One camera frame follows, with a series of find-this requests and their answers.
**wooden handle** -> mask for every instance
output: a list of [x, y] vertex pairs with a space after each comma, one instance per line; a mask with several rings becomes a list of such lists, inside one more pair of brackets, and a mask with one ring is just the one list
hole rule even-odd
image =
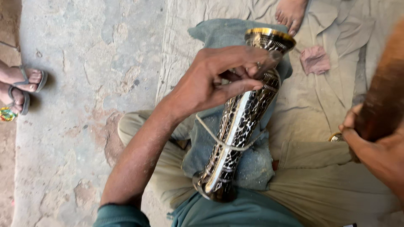
[[370, 84], [355, 130], [375, 142], [391, 135], [404, 116], [404, 19], [393, 30]]

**pink cloth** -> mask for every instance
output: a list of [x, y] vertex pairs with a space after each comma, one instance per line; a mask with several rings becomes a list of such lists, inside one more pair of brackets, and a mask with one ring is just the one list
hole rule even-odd
[[330, 58], [322, 46], [304, 49], [300, 54], [300, 62], [306, 75], [309, 73], [318, 75], [330, 69]]

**teal shirt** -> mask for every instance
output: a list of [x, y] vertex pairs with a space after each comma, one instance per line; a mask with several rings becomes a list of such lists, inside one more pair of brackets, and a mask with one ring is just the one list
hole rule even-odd
[[[303, 227], [285, 207], [247, 189], [237, 189], [237, 198], [218, 203], [192, 195], [170, 214], [172, 227], [271, 226]], [[99, 209], [93, 227], [149, 227], [147, 217], [134, 206], [106, 205]]]

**hand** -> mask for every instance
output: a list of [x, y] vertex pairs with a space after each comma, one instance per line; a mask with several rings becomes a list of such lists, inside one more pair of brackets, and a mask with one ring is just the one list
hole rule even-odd
[[[279, 51], [268, 52], [250, 46], [202, 49], [162, 103], [179, 118], [224, 104], [244, 92], [262, 88], [262, 82], [253, 79], [258, 71], [257, 62], [275, 67], [281, 59]], [[232, 83], [222, 85], [222, 78]]]
[[362, 104], [348, 111], [339, 130], [361, 162], [380, 181], [388, 186], [404, 205], [404, 122], [390, 136], [371, 143], [354, 130], [355, 118]]

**khaki trousers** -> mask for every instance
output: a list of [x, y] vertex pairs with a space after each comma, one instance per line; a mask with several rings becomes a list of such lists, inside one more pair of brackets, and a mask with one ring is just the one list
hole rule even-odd
[[[118, 134], [125, 146], [151, 113], [137, 111], [121, 118]], [[179, 124], [171, 139], [189, 139], [194, 119]], [[172, 209], [196, 192], [181, 169], [185, 153], [167, 142], [149, 182], [160, 201]], [[399, 210], [390, 189], [350, 159], [345, 142], [285, 142], [269, 191], [261, 193], [287, 207], [305, 226], [343, 226]]]

